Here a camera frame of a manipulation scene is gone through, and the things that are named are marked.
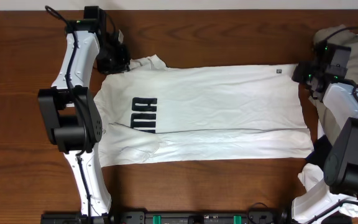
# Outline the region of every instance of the white wall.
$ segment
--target white wall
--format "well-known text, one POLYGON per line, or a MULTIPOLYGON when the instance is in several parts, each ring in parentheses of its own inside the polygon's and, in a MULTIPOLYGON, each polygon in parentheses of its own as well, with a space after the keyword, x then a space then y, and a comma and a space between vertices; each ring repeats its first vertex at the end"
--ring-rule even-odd
POLYGON ((358 9, 358 0, 0 0, 0 10, 102 9, 358 9))

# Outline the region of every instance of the beige cloth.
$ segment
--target beige cloth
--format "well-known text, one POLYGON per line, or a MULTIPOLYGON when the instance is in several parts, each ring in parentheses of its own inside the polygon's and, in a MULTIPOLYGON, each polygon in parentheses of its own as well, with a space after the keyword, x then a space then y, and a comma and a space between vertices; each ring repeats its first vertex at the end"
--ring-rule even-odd
MULTIPOLYGON (((330 27, 327 29, 319 30, 314 35, 313 41, 314 43, 317 43, 323 40, 328 35, 332 34, 333 32, 344 27, 344 25, 341 25, 337 27, 330 27)), ((358 35, 352 33, 349 30, 345 30, 330 38, 328 42, 352 48, 351 57, 349 59, 349 62, 347 63, 348 71, 346 74, 346 79, 354 80, 356 83, 358 83, 358 35)), ((324 106, 323 103, 320 103, 318 100, 313 100, 311 98, 310 100, 317 107, 319 120, 321 122, 321 125, 323 126, 327 138, 329 139, 329 142, 331 144, 334 144, 336 138, 341 132, 341 129, 337 124, 334 115, 329 109, 327 109, 327 107, 324 106)))

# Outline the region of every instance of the brown wooden surface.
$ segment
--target brown wooden surface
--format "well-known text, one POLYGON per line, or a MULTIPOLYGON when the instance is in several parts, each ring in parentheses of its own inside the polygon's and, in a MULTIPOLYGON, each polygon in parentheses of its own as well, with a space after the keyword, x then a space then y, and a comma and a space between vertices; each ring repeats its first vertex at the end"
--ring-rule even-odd
MULTIPOLYGON (((358 11, 111 11, 133 58, 157 54, 169 67, 296 63, 313 34, 358 24, 358 11)), ((70 19, 81 12, 63 12, 70 19)), ((75 211, 71 169, 48 142, 37 92, 57 76, 63 23, 46 12, 0 12, 0 223, 39 223, 44 211, 75 211)), ((104 76, 94 72, 91 89, 104 76)), ((305 93, 300 91, 301 98, 305 93)), ((315 134, 316 115, 303 101, 315 134)), ((245 210, 287 204, 304 188, 303 159, 170 162, 103 169, 116 210, 245 210)))

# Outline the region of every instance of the green tape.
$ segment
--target green tape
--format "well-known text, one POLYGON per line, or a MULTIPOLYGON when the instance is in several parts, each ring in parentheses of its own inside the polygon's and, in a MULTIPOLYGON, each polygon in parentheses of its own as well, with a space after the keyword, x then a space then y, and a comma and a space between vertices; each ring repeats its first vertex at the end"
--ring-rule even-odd
POLYGON ((153 224, 161 224, 161 216, 160 215, 153 216, 153 224))
POLYGON ((241 216, 240 215, 235 215, 233 217, 233 219, 234 219, 233 224, 241 224, 241 216))

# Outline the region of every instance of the wood grain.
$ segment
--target wood grain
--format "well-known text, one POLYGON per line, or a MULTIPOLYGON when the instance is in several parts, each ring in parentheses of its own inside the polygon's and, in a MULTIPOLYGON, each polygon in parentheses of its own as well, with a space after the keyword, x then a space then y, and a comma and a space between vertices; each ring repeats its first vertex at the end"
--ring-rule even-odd
MULTIPOLYGON (((296 63, 313 34, 358 24, 358 11, 110 11, 132 58, 157 54, 169 67, 296 63)), ((70 19, 82 12, 62 12, 70 19)), ((54 81, 66 41, 46 12, 0 12, 0 223, 38 223, 44 211, 76 211, 67 162, 49 144, 37 92, 54 81)), ((104 76, 93 73, 96 93, 104 76)), ((315 132, 313 107, 303 107, 315 132)), ((301 195, 303 159, 170 162, 103 169, 114 211, 245 210, 301 195)))

